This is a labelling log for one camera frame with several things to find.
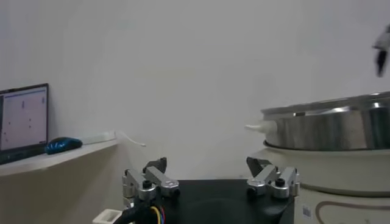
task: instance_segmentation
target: white shelf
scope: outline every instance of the white shelf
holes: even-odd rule
[[[80,149],[65,151],[58,154],[42,154],[27,159],[22,159],[12,163],[0,165],[0,177],[14,175],[18,173],[30,172],[34,170],[46,169],[72,159],[85,156],[103,149],[116,145],[117,140],[85,145]]]

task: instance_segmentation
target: laptop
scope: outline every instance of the laptop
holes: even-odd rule
[[[0,164],[44,153],[48,91],[47,83],[0,91]]]

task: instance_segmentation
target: white wall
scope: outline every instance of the white wall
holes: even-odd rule
[[[387,0],[9,0],[0,87],[50,83],[53,137],[117,129],[147,144],[130,147],[118,167],[167,156],[176,178],[239,177],[261,148],[243,130],[260,109],[389,90],[390,72],[375,77],[371,49],[388,8]]]

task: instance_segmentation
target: metal pot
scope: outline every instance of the metal pot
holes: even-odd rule
[[[266,145],[296,150],[390,149],[390,92],[269,108],[247,125]]]

